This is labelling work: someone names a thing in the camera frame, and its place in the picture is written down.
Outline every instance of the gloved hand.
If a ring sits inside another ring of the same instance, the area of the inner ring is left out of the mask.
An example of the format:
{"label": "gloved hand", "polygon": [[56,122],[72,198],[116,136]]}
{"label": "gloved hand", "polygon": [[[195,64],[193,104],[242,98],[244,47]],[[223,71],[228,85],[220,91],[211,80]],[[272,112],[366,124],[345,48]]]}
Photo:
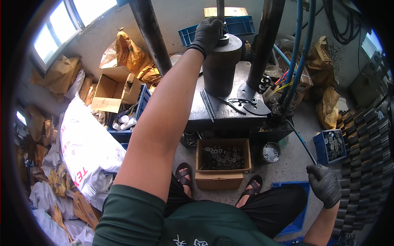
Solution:
{"label": "gloved hand", "polygon": [[203,20],[197,27],[194,36],[194,41],[188,49],[196,49],[201,51],[204,55],[204,59],[216,46],[220,36],[220,29],[222,28],[223,22],[211,16]]}
{"label": "gloved hand", "polygon": [[309,165],[307,173],[313,193],[326,209],[332,208],[342,196],[335,171],[323,165]]}

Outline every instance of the sandal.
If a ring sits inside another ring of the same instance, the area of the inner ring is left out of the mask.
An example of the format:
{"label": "sandal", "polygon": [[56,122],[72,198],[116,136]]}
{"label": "sandal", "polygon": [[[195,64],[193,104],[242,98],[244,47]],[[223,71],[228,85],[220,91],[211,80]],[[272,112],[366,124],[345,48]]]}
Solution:
{"label": "sandal", "polygon": [[183,185],[187,185],[191,187],[191,181],[188,180],[185,176],[190,175],[191,178],[191,167],[189,164],[186,162],[181,163],[178,167],[177,170],[175,171],[175,178],[179,180],[179,182]]}
{"label": "sandal", "polygon": [[262,183],[263,183],[263,178],[261,178],[260,175],[254,175],[254,176],[249,180],[249,182],[248,182],[247,185],[246,185],[246,187],[247,187],[248,185],[251,185],[253,188],[244,190],[244,192],[241,194],[241,196],[240,196],[238,202],[240,202],[241,198],[242,198],[244,195],[250,195],[250,196],[252,197],[252,196],[255,196],[256,194],[260,193],[261,188],[262,188],[262,186],[263,186]]}

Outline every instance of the metal bowl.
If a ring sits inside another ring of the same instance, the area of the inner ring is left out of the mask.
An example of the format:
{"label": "metal bowl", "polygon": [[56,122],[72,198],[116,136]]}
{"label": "metal bowl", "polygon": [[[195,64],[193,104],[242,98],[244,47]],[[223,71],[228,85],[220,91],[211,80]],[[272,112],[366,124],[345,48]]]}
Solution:
{"label": "metal bowl", "polygon": [[274,142],[268,142],[261,148],[261,157],[266,163],[274,163],[281,156],[281,148]]}

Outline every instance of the black pants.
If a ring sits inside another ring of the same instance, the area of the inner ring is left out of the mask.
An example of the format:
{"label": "black pants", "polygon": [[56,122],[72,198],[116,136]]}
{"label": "black pants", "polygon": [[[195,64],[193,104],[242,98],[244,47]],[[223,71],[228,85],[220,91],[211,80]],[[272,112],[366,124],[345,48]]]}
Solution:
{"label": "black pants", "polygon": [[[172,175],[164,217],[182,205],[196,202],[183,191]],[[273,188],[250,197],[240,209],[245,212],[266,236],[274,238],[302,212],[308,202],[305,190],[297,185]]]}

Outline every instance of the forearm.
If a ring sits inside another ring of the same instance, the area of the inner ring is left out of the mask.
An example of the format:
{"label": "forearm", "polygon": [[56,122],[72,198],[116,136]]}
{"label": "forearm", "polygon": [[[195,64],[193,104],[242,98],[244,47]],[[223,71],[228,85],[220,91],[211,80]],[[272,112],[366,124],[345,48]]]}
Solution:
{"label": "forearm", "polygon": [[162,78],[133,130],[114,184],[167,201],[174,153],[189,119],[203,60],[201,52],[189,49]]}
{"label": "forearm", "polygon": [[330,209],[322,208],[319,216],[305,235],[303,242],[316,246],[327,245],[334,228],[338,208],[339,202]]}

